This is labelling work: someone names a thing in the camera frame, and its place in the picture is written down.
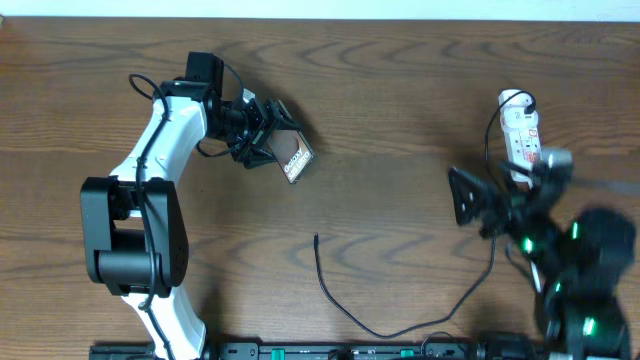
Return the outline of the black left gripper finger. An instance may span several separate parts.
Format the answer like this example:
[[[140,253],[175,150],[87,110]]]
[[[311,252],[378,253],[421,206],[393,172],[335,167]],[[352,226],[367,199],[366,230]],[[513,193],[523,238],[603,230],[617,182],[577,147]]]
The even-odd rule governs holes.
[[[299,131],[301,129],[300,123],[292,118],[281,100],[270,99],[269,105],[271,107],[271,128],[273,130]]]
[[[259,166],[275,163],[277,158],[275,155],[264,148],[250,147],[243,159],[243,165],[246,169],[253,169]]]

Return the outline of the Galaxy S25 Ultra smartphone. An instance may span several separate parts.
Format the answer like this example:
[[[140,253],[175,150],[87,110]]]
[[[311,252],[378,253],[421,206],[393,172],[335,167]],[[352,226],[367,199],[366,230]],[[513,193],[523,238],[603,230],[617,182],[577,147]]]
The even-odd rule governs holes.
[[[300,179],[315,157],[314,150],[299,130],[274,130],[267,144],[290,184]]]

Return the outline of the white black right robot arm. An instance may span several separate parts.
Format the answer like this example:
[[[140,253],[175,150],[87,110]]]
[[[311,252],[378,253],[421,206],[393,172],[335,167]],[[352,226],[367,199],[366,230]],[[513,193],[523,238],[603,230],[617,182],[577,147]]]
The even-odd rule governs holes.
[[[588,208],[567,229],[550,216],[573,173],[571,164],[537,162],[531,189],[507,179],[499,190],[452,167],[448,179],[456,221],[480,220],[484,238],[507,235],[545,280],[536,317],[547,344],[573,359],[631,356],[630,329],[616,287],[635,255],[636,227],[624,214]]]

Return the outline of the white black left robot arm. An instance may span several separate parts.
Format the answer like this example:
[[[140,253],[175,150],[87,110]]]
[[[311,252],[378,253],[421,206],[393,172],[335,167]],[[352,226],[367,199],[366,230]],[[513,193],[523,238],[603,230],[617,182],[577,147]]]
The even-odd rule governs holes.
[[[247,169],[279,165],[296,183],[315,152],[285,105],[246,88],[225,101],[228,65],[191,52],[183,76],[153,87],[149,123],[126,159],[80,191],[87,273],[134,309],[149,345],[94,345],[92,359],[211,359],[216,348],[184,285],[189,243],[177,185],[206,138]]]

